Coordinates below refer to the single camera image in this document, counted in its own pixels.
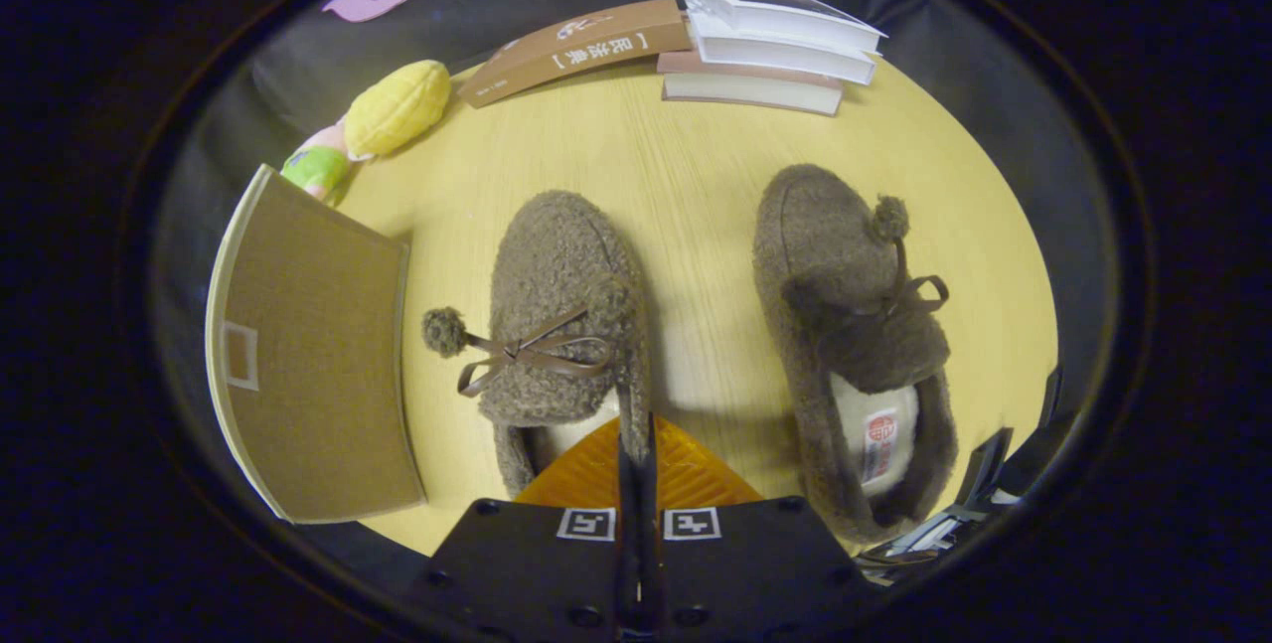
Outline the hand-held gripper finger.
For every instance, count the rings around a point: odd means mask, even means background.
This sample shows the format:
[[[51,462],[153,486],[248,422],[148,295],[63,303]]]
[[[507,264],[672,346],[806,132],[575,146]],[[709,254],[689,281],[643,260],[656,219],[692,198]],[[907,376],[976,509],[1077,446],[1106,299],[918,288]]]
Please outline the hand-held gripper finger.
[[[766,498],[654,416],[642,574],[659,639],[845,639],[878,599],[813,504]]]
[[[474,501],[413,579],[412,602],[467,639],[613,639],[630,576],[619,422],[514,501]]]

